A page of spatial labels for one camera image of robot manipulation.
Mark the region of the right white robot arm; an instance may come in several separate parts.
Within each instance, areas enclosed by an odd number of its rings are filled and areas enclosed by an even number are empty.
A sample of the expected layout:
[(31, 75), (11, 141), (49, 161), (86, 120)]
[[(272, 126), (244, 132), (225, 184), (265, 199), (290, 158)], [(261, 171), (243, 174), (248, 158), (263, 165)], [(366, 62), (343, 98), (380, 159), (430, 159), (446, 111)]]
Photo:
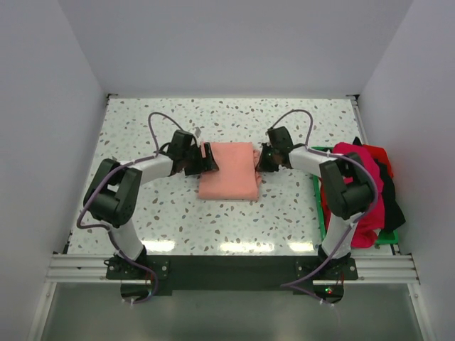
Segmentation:
[(287, 128), (267, 130), (269, 141), (262, 144), (259, 172), (289, 168), (319, 178), (331, 217), (328, 230), (318, 247), (318, 274), (332, 279), (342, 270), (342, 259), (350, 256), (351, 243), (359, 221), (379, 199), (374, 178), (357, 153), (336, 154), (295, 144)]

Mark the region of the salmon pink t shirt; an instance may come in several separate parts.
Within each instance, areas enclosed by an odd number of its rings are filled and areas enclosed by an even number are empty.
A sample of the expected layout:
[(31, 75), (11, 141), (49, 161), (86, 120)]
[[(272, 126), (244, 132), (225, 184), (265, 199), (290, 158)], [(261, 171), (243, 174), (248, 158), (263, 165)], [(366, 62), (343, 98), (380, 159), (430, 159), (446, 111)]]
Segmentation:
[(256, 171), (259, 151), (251, 142), (212, 142), (218, 169), (203, 173), (198, 186), (201, 200), (259, 199), (261, 175)]

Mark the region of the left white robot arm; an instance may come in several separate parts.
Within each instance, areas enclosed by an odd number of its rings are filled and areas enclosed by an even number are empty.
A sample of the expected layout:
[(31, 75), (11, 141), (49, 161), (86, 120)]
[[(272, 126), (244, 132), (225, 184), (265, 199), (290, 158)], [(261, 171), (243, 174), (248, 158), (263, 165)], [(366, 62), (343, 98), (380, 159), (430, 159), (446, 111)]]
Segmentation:
[(170, 142), (154, 154), (125, 163), (104, 159), (90, 183), (77, 218), (79, 229), (104, 229), (122, 270), (130, 278), (141, 278), (147, 270), (145, 246), (137, 236), (133, 215), (141, 186), (180, 172), (200, 175), (218, 171), (209, 143), (198, 143), (190, 132), (177, 130)]

